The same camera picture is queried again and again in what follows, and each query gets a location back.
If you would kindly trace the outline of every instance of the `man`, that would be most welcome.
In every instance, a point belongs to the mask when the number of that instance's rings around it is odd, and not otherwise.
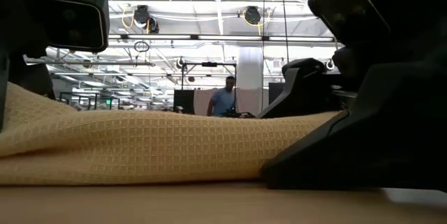
[[[227,77],[225,88],[218,89],[212,94],[208,105],[208,116],[222,117],[227,109],[235,107],[235,94],[232,92],[235,81],[234,77]]]

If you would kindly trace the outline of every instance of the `wooden table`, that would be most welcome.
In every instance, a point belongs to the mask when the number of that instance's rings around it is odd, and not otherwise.
[[[438,191],[274,191],[261,184],[1,187],[2,223],[447,223]]]

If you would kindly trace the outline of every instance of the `blue shirt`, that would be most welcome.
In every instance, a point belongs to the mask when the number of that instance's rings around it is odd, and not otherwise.
[[[218,89],[212,94],[211,100],[214,101],[214,109],[212,115],[222,117],[227,109],[231,109],[235,105],[235,94],[233,91],[228,92],[225,88]]]

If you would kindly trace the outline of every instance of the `towel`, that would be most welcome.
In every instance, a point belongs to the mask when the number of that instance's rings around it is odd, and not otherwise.
[[[8,84],[0,184],[110,185],[254,179],[336,115],[226,119],[84,111]]]

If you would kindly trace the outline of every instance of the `desk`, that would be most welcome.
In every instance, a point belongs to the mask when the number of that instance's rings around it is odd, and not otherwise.
[[[248,183],[1,187],[0,211],[11,224],[447,223],[447,194],[410,192],[274,191]]]

